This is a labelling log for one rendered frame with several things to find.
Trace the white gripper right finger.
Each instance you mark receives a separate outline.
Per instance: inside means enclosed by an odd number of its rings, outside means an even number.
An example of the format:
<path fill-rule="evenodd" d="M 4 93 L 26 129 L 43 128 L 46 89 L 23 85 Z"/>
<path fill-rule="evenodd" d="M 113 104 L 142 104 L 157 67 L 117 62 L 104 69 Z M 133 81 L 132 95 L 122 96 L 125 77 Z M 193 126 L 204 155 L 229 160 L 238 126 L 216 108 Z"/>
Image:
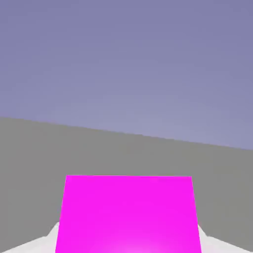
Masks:
<path fill-rule="evenodd" d="M 198 230 L 202 253 L 253 253 L 217 238 L 207 236 L 199 225 Z"/>

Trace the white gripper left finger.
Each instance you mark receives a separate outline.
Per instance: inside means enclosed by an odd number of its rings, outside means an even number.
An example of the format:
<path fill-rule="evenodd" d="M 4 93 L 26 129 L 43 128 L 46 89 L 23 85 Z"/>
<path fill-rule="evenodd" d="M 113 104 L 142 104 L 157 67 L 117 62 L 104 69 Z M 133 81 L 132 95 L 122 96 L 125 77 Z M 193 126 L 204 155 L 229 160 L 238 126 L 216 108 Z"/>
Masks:
<path fill-rule="evenodd" d="M 54 225 L 47 236 L 34 239 L 17 247 L 6 250 L 2 253 L 35 253 L 42 246 L 52 246 L 55 250 L 58 236 L 59 222 Z"/>

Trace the small magenta cube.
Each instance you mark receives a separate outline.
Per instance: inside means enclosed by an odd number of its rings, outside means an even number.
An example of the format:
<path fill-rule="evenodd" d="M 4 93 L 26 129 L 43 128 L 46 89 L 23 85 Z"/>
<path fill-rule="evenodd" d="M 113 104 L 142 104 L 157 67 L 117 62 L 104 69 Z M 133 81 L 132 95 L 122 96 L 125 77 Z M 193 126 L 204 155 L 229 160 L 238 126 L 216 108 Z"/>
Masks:
<path fill-rule="evenodd" d="M 202 253 L 192 178 L 66 176 L 55 253 Z"/>

